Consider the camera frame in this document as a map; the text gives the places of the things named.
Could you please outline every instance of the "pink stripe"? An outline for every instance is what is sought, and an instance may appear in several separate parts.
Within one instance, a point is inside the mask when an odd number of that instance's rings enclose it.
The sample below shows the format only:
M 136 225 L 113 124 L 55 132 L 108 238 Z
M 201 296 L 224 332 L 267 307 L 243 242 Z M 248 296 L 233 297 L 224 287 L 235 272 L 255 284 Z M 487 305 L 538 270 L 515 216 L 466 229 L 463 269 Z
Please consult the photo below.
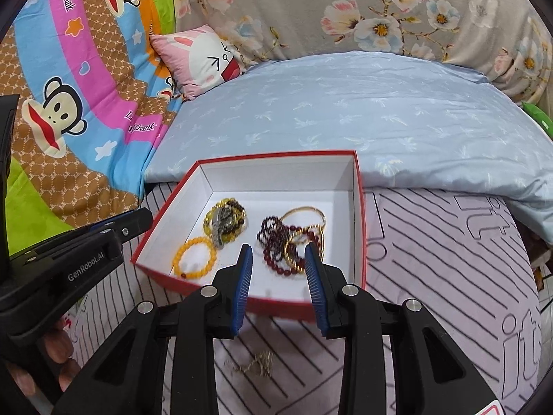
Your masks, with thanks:
M 129 113 L 134 114 L 137 110 L 137 103 L 122 99 L 117 92 L 117 85 L 110 72 L 103 64 L 90 30 L 82 0 L 50 0 L 50 8 L 54 25 L 58 33 L 58 39 L 62 46 L 67 64 L 77 81 L 80 92 L 88 101 L 88 104 L 95 116 L 107 127 L 112 129 L 123 129 L 126 132 L 125 143 L 131 140 L 146 140 L 152 143 L 156 140 L 162 116 L 148 116 L 132 119 Z M 84 29 L 76 37 L 66 35 L 70 20 L 81 19 Z M 79 73 L 85 61 L 90 70 L 83 76 Z M 151 131 L 133 130 L 129 133 L 132 124 L 148 125 L 155 123 L 156 129 Z

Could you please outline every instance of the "pillow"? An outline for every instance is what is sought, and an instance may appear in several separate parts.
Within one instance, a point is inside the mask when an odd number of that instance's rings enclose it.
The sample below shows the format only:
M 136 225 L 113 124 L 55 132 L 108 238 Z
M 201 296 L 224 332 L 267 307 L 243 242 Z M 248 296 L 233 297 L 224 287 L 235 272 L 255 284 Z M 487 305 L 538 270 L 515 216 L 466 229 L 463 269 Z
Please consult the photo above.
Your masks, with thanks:
M 166 36 L 152 34 L 150 42 L 187 99 L 240 76 L 238 61 L 207 25 Z

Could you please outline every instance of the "open box lid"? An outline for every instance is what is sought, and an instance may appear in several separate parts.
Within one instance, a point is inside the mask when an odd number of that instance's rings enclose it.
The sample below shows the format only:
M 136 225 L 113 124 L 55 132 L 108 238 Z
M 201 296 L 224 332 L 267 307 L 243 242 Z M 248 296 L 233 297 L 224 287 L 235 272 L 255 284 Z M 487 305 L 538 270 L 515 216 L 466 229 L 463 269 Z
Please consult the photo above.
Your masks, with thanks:
M 324 262 L 341 268 L 348 281 L 364 288 L 367 236 L 361 183 L 355 151 L 274 153 L 198 161 L 162 206 L 131 260 L 160 285 L 187 295 L 210 284 L 217 269 L 236 263 L 242 244 L 248 243 L 254 252 L 248 310 L 312 320 L 305 275 L 280 276 L 266 265 L 263 247 L 256 240 L 259 227 L 265 217 L 281 217 L 298 206 L 317 207 L 325 213 L 327 223 Z M 243 232 L 235 242 L 217 251 L 214 269 L 203 278 L 184 280 L 175 276 L 171 264 L 176 251 L 187 239 L 205 236 L 205 214 L 225 197 L 234 197 L 244 206 L 247 222 Z M 285 220 L 286 224 L 295 225 L 317 222 L 317 214 L 309 211 Z M 298 246 L 298 252 L 303 254 L 303 246 Z M 182 271 L 201 269 L 207 256 L 206 248 L 189 249 L 181 260 Z

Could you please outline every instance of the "blue bed sheet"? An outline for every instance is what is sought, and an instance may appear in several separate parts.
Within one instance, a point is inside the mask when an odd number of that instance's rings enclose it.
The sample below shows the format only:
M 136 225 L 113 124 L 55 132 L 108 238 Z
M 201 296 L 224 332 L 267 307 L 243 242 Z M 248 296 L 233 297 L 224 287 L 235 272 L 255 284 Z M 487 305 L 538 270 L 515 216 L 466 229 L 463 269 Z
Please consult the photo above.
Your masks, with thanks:
M 553 243 L 553 143 L 482 74 L 353 51 L 256 66 L 185 103 L 146 170 L 179 181 L 198 159 L 355 149 L 365 187 L 501 195 Z

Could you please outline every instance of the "flower center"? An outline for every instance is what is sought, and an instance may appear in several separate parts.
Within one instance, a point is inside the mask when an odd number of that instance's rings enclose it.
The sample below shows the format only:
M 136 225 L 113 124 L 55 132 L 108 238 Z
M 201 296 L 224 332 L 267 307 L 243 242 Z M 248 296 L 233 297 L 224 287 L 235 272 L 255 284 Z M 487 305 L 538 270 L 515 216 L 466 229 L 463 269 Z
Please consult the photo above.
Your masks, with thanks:
M 373 31 L 377 36 L 385 37 L 388 35 L 388 26 L 379 24 L 373 28 Z
M 439 13 L 438 16 L 436 16 L 436 21 L 441 24 L 441 25 L 444 25 L 447 23 L 447 17 L 444 16 L 443 13 Z
M 484 17 L 484 16 L 488 15 L 488 11 L 486 10 L 486 7 L 482 6 L 482 5 L 477 5 L 476 6 L 476 12 L 478 13 L 478 15 L 480 17 Z
M 534 67 L 536 66 L 536 61 L 533 60 L 531 57 L 527 57 L 524 60 L 524 66 L 529 70 L 533 70 Z

